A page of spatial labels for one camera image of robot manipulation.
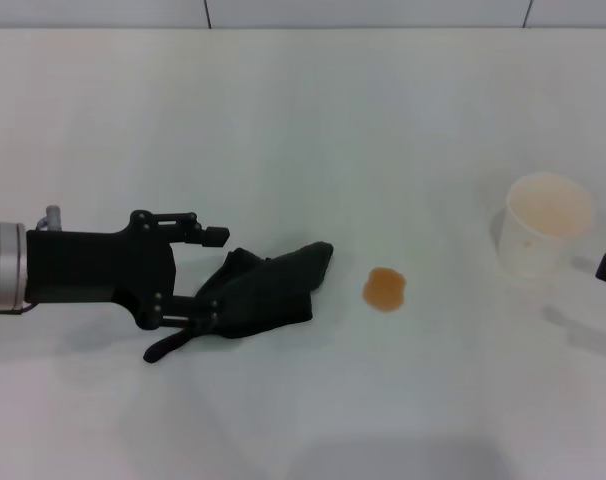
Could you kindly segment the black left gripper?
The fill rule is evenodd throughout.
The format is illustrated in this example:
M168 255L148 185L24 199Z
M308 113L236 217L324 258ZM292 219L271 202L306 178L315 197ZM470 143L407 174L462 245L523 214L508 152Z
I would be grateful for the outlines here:
M134 211L115 233L27 232L26 301L30 304L114 303L143 330L210 331L218 302L172 296L176 266L170 244L222 248L224 227L204 227L197 214Z

